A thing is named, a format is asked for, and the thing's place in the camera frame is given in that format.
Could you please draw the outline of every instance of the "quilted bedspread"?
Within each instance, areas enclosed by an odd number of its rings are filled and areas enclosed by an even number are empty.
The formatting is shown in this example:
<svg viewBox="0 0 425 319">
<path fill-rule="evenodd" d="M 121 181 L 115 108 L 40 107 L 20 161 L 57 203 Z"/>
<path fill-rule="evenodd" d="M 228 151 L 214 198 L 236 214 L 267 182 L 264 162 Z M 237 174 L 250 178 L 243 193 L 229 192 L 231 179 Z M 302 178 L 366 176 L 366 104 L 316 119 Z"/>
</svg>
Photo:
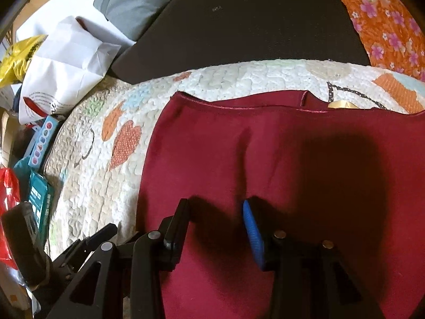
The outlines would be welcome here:
<svg viewBox="0 0 425 319">
<path fill-rule="evenodd" d="M 252 61 L 138 85 L 106 77 L 63 124 L 44 167 L 56 190 L 46 244 L 52 258 L 107 223 L 118 226 L 117 243 L 133 234 L 149 139 L 177 90 L 207 101 L 274 90 L 309 90 L 324 101 L 345 99 L 360 108 L 404 114 L 425 106 L 425 84 L 414 78 L 330 61 Z"/>
</svg>

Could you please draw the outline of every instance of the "orange floral fabric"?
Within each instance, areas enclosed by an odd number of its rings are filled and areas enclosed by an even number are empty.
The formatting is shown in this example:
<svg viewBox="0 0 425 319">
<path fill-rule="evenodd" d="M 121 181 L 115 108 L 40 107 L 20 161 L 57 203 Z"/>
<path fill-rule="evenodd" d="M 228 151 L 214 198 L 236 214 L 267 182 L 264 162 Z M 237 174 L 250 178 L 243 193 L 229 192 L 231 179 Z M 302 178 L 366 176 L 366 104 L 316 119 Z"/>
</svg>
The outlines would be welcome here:
<svg viewBox="0 0 425 319">
<path fill-rule="evenodd" d="M 372 66 L 425 82 L 425 37 L 400 0 L 341 0 Z"/>
</svg>

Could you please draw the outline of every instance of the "maroon cloth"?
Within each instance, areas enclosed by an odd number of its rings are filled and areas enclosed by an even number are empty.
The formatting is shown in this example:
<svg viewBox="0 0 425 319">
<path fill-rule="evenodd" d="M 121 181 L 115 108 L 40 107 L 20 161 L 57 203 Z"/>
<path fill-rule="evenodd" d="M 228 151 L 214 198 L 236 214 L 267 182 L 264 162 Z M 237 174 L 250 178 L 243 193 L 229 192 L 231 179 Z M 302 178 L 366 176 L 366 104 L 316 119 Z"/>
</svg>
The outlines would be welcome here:
<svg viewBox="0 0 425 319">
<path fill-rule="evenodd" d="M 176 93 L 137 208 L 149 231 L 190 198 L 181 262 L 162 285 L 167 317 L 265 317 L 273 273 L 254 263 L 241 212 L 258 196 L 271 227 L 334 241 L 385 317 L 408 318 L 425 292 L 424 127 L 425 113 L 327 109 L 304 91 L 214 103 Z"/>
</svg>

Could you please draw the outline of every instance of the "cardboard box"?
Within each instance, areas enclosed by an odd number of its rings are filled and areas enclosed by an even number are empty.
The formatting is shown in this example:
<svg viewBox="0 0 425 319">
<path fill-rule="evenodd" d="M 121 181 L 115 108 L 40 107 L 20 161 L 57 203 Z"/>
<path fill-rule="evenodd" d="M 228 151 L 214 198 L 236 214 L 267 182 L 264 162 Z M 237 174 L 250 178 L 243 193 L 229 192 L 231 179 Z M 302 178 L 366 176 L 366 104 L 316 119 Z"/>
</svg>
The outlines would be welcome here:
<svg viewBox="0 0 425 319">
<path fill-rule="evenodd" d="M 44 154 L 48 149 L 49 143 L 52 141 L 52 137 L 55 135 L 58 125 L 59 121 L 50 115 L 44 120 L 41 131 L 38 134 L 38 138 L 31 152 L 31 158 L 28 162 L 28 165 L 31 168 L 34 168 L 37 171 L 40 169 L 44 159 Z"/>
</svg>

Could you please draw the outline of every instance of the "blue box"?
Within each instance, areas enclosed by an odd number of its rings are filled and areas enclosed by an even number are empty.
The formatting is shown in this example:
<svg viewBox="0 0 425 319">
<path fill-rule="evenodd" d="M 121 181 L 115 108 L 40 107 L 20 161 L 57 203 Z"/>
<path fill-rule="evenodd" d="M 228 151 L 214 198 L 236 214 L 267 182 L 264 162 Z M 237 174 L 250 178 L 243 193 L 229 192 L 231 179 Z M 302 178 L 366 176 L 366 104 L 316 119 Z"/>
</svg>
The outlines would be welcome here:
<svg viewBox="0 0 425 319">
<path fill-rule="evenodd" d="M 50 115 L 44 120 L 43 126 L 38 133 L 37 140 L 31 152 L 28 165 L 35 170 L 39 170 L 44 159 L 44 154 L 48 149 L 49 143 L 55 134 L 59 121 Z"/>
<path fill-rule="evenodd" d="M 35 223 L 42 245 L 47 241 L 50 205 L 53 200 L 54 189 L 40 174 L 31 170 L 29 179 L 28 201 L 32 204 Z"/>
</svg>

